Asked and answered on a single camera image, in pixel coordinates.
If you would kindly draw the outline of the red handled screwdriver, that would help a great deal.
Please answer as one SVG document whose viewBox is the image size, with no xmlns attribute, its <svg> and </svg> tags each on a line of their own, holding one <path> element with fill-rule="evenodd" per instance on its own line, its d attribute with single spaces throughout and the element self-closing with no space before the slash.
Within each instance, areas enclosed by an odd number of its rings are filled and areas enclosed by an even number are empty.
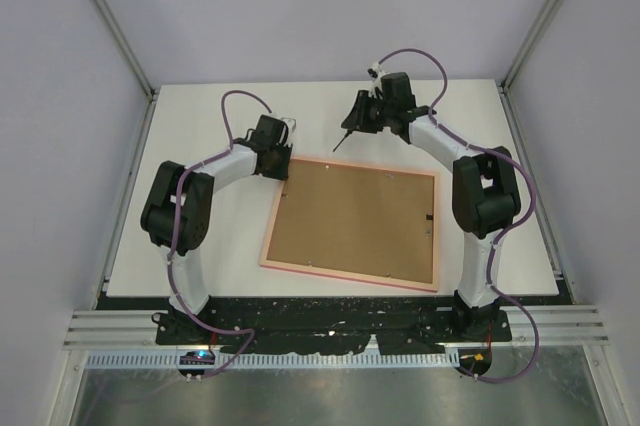
<svg viewBox="0 0 640 426">
<path fill-rule="evenodd" d="M 346 130 L 344 136 L 339 140 L 336 146 L 332 149 L 332 153 L 335 153 L 340 148 L 340 146 L 347 140 L 347 138 L 351 136 L 353 133 L 354 133 L 354 130 L 352 129 Z"/>
</svg>

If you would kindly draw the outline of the pink picture frame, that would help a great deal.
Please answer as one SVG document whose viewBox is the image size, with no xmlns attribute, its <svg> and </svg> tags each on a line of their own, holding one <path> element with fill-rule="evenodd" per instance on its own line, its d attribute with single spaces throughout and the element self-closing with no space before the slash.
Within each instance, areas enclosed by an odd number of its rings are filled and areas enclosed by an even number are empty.
<svg viewBox="0 0 640 426">
<path fill-rule="evenodd" d="M 435 293 L 439 175 L 295 157 L 275 195 L 264 268 Z"/>
</svg>

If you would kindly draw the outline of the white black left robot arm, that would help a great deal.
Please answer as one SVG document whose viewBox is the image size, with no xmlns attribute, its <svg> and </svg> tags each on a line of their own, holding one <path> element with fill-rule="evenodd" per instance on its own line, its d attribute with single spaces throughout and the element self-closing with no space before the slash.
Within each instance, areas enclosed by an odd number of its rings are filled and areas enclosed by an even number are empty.
<svg viewBox="0 0 640 426">
<path fill-rule="evenodd" d="M 153 319 L 161 344 L 201 344 L 222 332 L 213 325 L 200 253 L 214 195 L 250 176 L 287 180 L 295 128 L 292 118 L 262 115 L 245 136 L 210 158 L 191 167 L 172 161 L 159 166 L 140 224 L 167 268 L 169 310 Z"/>
</svg>

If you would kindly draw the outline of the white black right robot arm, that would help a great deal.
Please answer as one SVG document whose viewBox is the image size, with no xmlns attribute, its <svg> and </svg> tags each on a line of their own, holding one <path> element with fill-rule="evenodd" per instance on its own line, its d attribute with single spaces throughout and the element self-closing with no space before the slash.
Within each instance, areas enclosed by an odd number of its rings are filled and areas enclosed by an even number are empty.
<svg viewBox="0 0 640 426">
<path fill-rule="evenodd" d="M 474 340 L 489 332 L 500 312 L 494 281 L 503 236 L 521 211 L 514 161 L 508 149 L 475 146 L 439 121 L 431 107 L 419 107 L 406 73 L 371 68 L 368 74 L 372 85 L 357 92 L 341 127 L 347 134 L 389 129 L 451 173 L 452 212 L 464 232 L 452 329 L 462 339 Z"/>
</svg>

